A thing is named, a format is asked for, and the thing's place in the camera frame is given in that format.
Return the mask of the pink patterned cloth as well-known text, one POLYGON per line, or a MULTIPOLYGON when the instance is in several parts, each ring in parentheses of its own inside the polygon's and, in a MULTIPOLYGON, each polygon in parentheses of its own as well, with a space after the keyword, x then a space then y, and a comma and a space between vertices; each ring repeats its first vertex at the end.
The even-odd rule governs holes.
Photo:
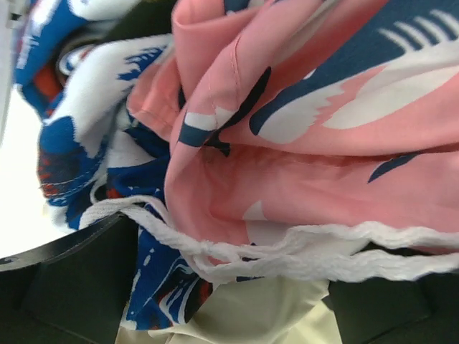
POLYGON ((203 278, 415 280, 458 268, 456 1, 180 1, 131 99, 165 199, 100 202, 203 278))

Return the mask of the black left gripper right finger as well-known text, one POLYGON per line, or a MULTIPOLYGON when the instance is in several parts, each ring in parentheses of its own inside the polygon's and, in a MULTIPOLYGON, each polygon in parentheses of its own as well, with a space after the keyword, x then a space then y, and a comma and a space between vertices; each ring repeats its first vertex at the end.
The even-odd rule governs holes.
POLYGON ((458 268, 413 281, 333 281, 326 305, 342 343, 457 343, 458 268))

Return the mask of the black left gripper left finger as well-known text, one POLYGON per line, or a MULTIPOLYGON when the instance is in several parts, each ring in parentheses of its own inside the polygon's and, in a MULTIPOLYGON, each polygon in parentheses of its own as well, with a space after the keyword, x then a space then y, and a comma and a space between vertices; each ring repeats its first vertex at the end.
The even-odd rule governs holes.
POLYGON ((138 227, 121 214, 1 259, 3 344, 114 343, 138 227))

